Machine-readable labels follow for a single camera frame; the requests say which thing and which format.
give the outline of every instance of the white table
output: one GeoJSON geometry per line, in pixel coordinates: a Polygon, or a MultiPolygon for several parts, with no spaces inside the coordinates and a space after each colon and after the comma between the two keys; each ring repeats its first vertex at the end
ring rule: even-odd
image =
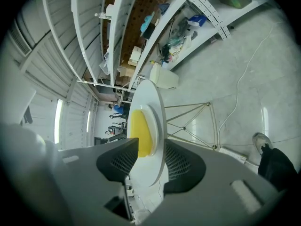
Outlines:
{"type": "Polygon", "coordinates": [[[137,159],[130,172],[130,177],[131,180],[134,180],[140,186],[149,187],[158,181],[163,171],[165,164],[164,141],[167,138],[164,104],[158,88],[149,80],[141,82],[134,94],[129,112],[127,137],[129,137],[131,128],[131,113],[134,110],[141,109],[141,105],[148,105],[156,117],[159,131],[159,144],[157,145],[157,150],[153,156],[137,159]]]}

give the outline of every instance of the shoe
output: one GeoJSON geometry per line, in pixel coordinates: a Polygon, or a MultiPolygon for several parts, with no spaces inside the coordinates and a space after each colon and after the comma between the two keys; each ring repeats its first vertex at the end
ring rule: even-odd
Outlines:
{"type": "Polygon", "coordinates": [[[253,144],[260,155],[262,155],[265,149],[273,149],[270,139],[260,132],[257,132],[253,135],[253,144]]]}

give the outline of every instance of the plastic bag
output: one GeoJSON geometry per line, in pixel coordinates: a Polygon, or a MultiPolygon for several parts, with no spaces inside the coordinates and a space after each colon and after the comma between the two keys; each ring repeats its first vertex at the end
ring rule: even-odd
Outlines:
{"type": "Polygon", "coordinates": [[[184,38],[182,36],[175,36],[168,40],[167,45],[171,48],[183,43],[184,43],[184,38]]]}
{"type": "Polygon", "coordinates": [[[108,69],[109,53],[106,52],[104,55],[104,60],[100,63],[99,67],[106,74],[109,75],[110,71],[108,69]]]}

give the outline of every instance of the yellow disc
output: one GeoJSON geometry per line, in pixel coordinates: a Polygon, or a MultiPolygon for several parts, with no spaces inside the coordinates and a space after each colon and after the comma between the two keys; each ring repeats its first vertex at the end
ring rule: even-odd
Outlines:
{"type": "Polygon", "coordinates": [[[141,110],[134,110],[131,114],[130,138],[139,139],[138,157],[150,155],[153,142],[150,129],[141,110]]]}

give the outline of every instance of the gray floor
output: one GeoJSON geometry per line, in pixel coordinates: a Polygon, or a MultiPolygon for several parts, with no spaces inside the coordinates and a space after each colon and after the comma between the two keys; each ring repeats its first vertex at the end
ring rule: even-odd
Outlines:
{"type": "MultiPolygon", "coordinates": [[[[260,156],[252,144],[252,135],[263,132],[299,170],[301,53],[293,41],[285,16],[280,10],[264,5],[237,20],[233,26],[231,39],[202,46],[176,67],[174,72],[180,77],[180,85],[174,90],[160,90],[164,104],[172,106],[210,101],[219,128],[235,106],[238,79],[253,52],[274,26],[241,80],[238,107],[221,129],[221,145],[245,155],[258,165],[260,156]]],[[[166,116],[171,118],[183,111],[184,107],[180,110],[167,109],[166,116]]],[[[183,126],[195,113],[191,112],[172,123],[183,126]]],[[[209,110],[204,110],[187,129],[204,141],[214,143],[209,110]]],[[[171,134],[177,130],[177,127],[168,126],[171,134]]],[[[183,131],[175,135],[198,142],[183,131]]],[[[246,166],[257,172],[257,167],[246,166]]],[[[165,168],[160,184],[158,182],[147,190],[136,188],[137,204],[150,211],[155,210],[161,202],[163,184],[167,180],[165,168]]]]}

